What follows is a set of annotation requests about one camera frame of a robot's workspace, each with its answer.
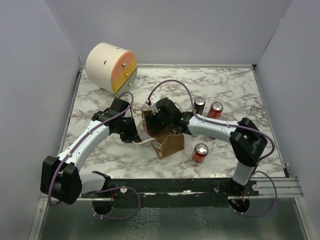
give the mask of cardboard box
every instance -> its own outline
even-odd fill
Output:
[[[142,117],[144,118],[144,116],[149,113],[151,113],[150,110],[143,110]],[[182,134],[174,134],[170,127],[166,127],[158,133],[149,133],[145,122],[143,122],[142,126],[150,138],[156,139],[151,141],[151,144],[159,159],[163,159],[185,149],[185,136]]]

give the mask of marble tabletop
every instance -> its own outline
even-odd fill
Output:
[[[241,120],[250,118],[264,133],[273,138],[265,108],[251,68],[139,68],[136,80],[131,87],[134,95],[132,113],[135,123],[141,120],[141,110],[146,109],[146,98],[161,81],[175,79],[182,81],[192,93],[192,98],[206,99],[204,115],[210,104],[223,103],[222,120]],[[183,111],[190,111],[191,104],[185,89],[178,83],[163,84],[155,94],[169,97],[178,103]],[[114,95],[94,85],[88,79],[86,70],[82,72],[74,107],[64,141],[65,150],[86,129],[94,113],[109,107]],[[130,96],[124,96],[130,102]],[[147,135],[138,130],[141,139]],[[209,155],[203,163],[191,159],[196,144],[205,143]],[[231,177],[237,159],[229,143],[207,136],[185,135],[185,149],[169,157],[158,159],[150,143],[133,145],[123,143],[120,137],[112,134],[101,142],[84,163],[81,174],[99,171],[112,178],[224,178]],[[269,152],[268,143],[265,152]],[[282,164],[277,151],[262,160],[258,166],[272,177],[284,177]]]

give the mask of purple cable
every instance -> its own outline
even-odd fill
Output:
[[[110,117],[109,119],[107,119],[107,120],[101,122],[100,124],[98,124],[97,126],[93,127],[93,128],[90,130],[90,132],[93,132],[94,130],[96,130],[97,128],[101,127],[101,126],[104,125],[105,123],[107,123],[107,122],[109,122],[109,121],[111,121],[111,120],[113,120],[113,119],[116,119],[117,117],[121,116],[122,114],[125,114],[126,111],[128,111],[128,110],[132,107],[132,104],[134,103],[134,96],[132,95],[131,92],[125,91],[125,92],[123,92],[123,93],[121,93],[121,94],[119,95],[119,98],[121,98],[122,95],[124,95],[124,94],[129,94],[129,95],[131,96],[131,103],[129,104],[129,106],[128,106],[125,110],[123,110],[122,112],[120,112],[119,114],[117,114],[117,115],[115,115],[115,116],[113,116],[113,117]],[[72,153],[77,149],[77,147],[79,147],[79,145],[90,135],[90,132],[87,132],[87,133],[76,143],[76,145],[70,150],[70,154],[72,154]],[[69,158],[69,155],[66,155],[66,156],[62,159],[62,161],[60,162],[60,164],[58,165],[58,167],[56,168],[56,170],[55,170],[55,172],[54,172],[54,174],[53,174],[53,177],[52,177],[52,180],[51,180],[51,183],[50,183],[50,187],[49,187],[49,191],[48,191],[48,204],[49,204],[51,207],[55,207],[55,206],[57,206],[58,204],[61,203],[61,201],[59,200],[59,201],[57,201],[56,203],[53,204],[53,203],[51,202],[51,195],[52,195],[52,190],[53,190],[53,188],[54,188],[54,184],[55,184],[56,178],[57,178],[57,176],[58,176],[58,172],[59,172],[60,168],[62,167],[62,165],[65,163],[65,161],[66,161],[68,158]]]
[[[174,79],[171,79],[171,80],[164,80],[162,82],[160,82],[157,86],[154,87],[154,89],[150,92],[149,96],[148,96],[148,101],[150,101],[150,98],[151,98],[151,95],[155,92],[155,90],[162,84],[166,83],[166,82],[176,82],[178,84],[181,84],[185,90],[187,91],[188,95],[189,95],[189,98],[190,98],[190,102],[191,102],[191,106],[192,106],[192,113],[193,115],[203,121],[203,122],[206,122],[206,123],[210,123],[210,124],[215,124],[215,125],[218,125],[218,126],[223,126],[223,127],[233,127],[233,128],[241,128],[241,129],[245,129],[245,130],[249,130],[249,131],[252,131],[252,132],[255,132],[255,133],[258,133],[262,136],[264,136],[266,139],[268,139],[272,145],[272,149],[269,153],[267,153],[266,155],[262,156],[259,161],[256,163],[256,166],[254,168],[254,170],[252,171],[252,174],[256,171],[257,167],[258,167],[258,163],[262,160],[262,159],[265,159],[266,157],[269,157],[276,149],[276,145],[274,143],[274,141],[271,139],[271,137],[269,137],[267,134],[259,131],[259,130],[256,130],[256,129],[253,129],[253,128],[250,128],[250,127],[246,127],[246,126],[241,126],[241,125],[235,125],[235,124],[225,124],[225,123],[221,123],[221,122],[216,122],[216,121],[212,121],[212,120],[207,120],[207,119],[204,119],[202,117],[200,117],[199,115],[196,114],[195,112],[195,109],[194,109],[194,103],[193,103],[193,100],[192,100],[192,96],[191,96],[191,93],[189,91],[189,89],[187,88],[187,86],[181,82],[181,81],[178,81],[178,80],[174,80]]]
[[[264,215],[267,215],[267,214],[270,213],[273,209],[275,209],[275,207],[276,207],[276,205],[277,205],[277,201],[278,201],[278,192],[277,192],[277,188],[276,188],[276,185],[275,185],[274,181],[271,179],[271,177],[269,177],[269,176],[268,176],[266,173],[264,173],[263,171],[255,171],[255,172],[253,173],[253,175],[255,175],[256,173],[261,173],[261,174],[265,175],[265,176],[270,180],[270,182],[272,183],[273,188],[274,188],[274,195],[275,195],[273,205],[270,207],[269,210],[265,211],[264,213],[256,214],[256,215],[251,215],[251,214],[245,214],[245,213],[243,213],[243,212],[238,212],[238,211],[234,210],[234,209],[232,208],[232,206],[229,205],[229,207],[233,210],[234,213],[239,214],[239,215],[244,216],[244,217],[257,218],[257,217],[262,217],[262,216],[264,216]]]
[[[132,218],[134,215],[136,215],[136,214],[139,212],[139,210],[140,210],[140,205],[141,205],[140,196],[139,196],[139,193],[138,193],[134,188],[132,188],[132,187],[129,187],[129,186],[118,186],[118,187],[110,188],[110,189],[107,189],[107,190],[94,191],[93,193],[95,193],[95,194],[102,194],[102,193],[107,193],[107,192],[114,191],[114,190],[118,190],[118,189],[129,189],[129,190],[134,191],[134,193],[135,193],[136,196],[138,197],[138,206],[137,206],[136,210],[134,211],[134,213],[132,213],[132,214],[129,215],[129,216],[125,216],[125,217],[112,217],[112,216],[99,215],[99,214],[96,213],[95,208],[94,208],[94,206],[92,205],[92,210],[93,210],[93,212],[94,212],[94,216],[97,215],[97,216],[99,216],[100,218],[110,219],[110,220],[127,220],[127,219]]]

